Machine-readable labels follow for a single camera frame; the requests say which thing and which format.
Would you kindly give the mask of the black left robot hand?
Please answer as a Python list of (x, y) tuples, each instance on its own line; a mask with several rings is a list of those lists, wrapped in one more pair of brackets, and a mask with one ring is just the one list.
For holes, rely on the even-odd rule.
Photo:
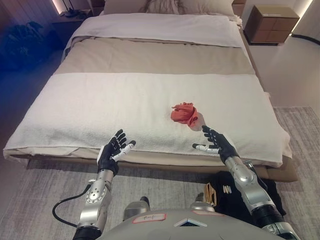
[(118, 161), (122, 160), (135, 147), (136, 141), (127, 143), (125, 132), (118, 130), (106, 145), (102, 145), (97, 157), (97, 172), (109, 170), (116, 176), (119, 172)]

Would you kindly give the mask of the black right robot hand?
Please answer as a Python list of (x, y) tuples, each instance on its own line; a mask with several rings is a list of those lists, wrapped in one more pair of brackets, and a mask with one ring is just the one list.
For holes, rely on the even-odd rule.
[(237, 159), (238, 162), (241, 160), (236, 148), (222, 133), (219, 133), (206, 125), (202, 126), (202, 132), (204, 133), (204, 137), (207, 138), (211, 144), (204, 145), (193, 143), (192, 147), (194, 149), (212, 155), (219, 155), (223, 164), (226, 164), (227, 160), (230, 159)]

